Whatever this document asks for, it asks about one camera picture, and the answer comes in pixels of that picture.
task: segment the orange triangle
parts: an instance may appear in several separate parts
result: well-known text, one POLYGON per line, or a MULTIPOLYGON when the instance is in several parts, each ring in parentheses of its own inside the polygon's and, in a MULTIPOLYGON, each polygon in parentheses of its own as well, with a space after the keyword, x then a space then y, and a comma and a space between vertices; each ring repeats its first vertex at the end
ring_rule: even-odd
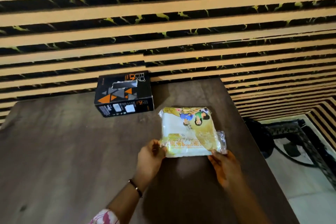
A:
POLYGON ((107 96, 105 96, 105 97, 99 99, 98 102, 100 102, 100 103, 104 103, 104 104, 105 104, 105 103, 109 103, 109 102, 110 102, 110 97, 111 97, 111 95, 109 94, 109 95, 107 95, 107 96))

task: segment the box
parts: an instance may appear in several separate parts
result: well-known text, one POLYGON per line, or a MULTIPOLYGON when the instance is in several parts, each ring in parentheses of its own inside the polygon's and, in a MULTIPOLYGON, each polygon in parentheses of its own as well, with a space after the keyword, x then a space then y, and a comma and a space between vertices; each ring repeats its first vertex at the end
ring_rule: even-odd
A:
POLYGON ((94 104, 104 117, 153 111, 148 71, 99 76, 94 104))

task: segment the sleeve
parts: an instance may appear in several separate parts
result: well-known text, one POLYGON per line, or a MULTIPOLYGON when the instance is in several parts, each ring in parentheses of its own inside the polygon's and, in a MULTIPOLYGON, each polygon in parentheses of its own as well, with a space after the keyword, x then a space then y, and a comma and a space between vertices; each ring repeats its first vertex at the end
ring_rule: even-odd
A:
POLYGON ((111 210, 104 209, 89 224, 119 224, 119 220, 111 210))

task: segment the right hand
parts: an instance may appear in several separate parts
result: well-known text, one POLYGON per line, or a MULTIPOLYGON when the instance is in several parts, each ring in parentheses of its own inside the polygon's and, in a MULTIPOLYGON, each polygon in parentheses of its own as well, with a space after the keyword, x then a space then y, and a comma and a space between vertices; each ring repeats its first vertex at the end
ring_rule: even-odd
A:
POLYGON ((212 150, 211 153, 212 155, 208 156, 208 159, 213 165, 217 180, 223 188, 228 189, 230 185, 243 180, 239 162, 231 151, 228 150, 226 155, 215 150, 212 150))

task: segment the package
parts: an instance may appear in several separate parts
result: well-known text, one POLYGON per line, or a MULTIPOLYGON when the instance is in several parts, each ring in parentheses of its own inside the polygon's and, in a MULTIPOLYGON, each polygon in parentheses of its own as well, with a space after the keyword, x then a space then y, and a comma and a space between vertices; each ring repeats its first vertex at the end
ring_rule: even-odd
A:
POLYGON ((165 107, 159 115, 166 157, 211 155, 213 149, 226 154, 224 132, 216 131, 207 107, 165 107))
POLYGON ((153 111, 148 71, 99 76, 94 105, 104 117, 153 111))

